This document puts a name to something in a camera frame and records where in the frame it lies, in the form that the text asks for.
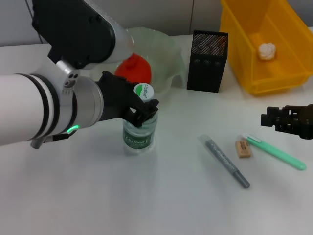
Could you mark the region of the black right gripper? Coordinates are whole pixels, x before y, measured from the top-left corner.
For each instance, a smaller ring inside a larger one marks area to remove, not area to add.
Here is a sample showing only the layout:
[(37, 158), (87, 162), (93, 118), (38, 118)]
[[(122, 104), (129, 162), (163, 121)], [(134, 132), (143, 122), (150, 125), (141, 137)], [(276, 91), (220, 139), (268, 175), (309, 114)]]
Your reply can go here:
[[(261, 115), (261, 126), (275, 127), (275, 131), (301, 136), (299, 122), (288, 117), (297, 117), (303, 106), (267, 107), (267, 114)], [(313, 105), (306, 107), (303, 113), (305, 139), (313, 139)]]

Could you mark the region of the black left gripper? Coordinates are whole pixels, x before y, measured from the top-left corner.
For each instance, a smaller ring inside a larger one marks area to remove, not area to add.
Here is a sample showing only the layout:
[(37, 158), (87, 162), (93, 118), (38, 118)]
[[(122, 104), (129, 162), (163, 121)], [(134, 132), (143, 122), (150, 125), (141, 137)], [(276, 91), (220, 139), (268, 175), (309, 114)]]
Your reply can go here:
[(157, 99), (143, 102), (134, 92), (137, 83), (131, 83), (123, 77), (103, 71), (96, 85), (100, 88), (104, 101), (100, 121), (121, 118), (135, 127), (141, 127), (158, 111)]

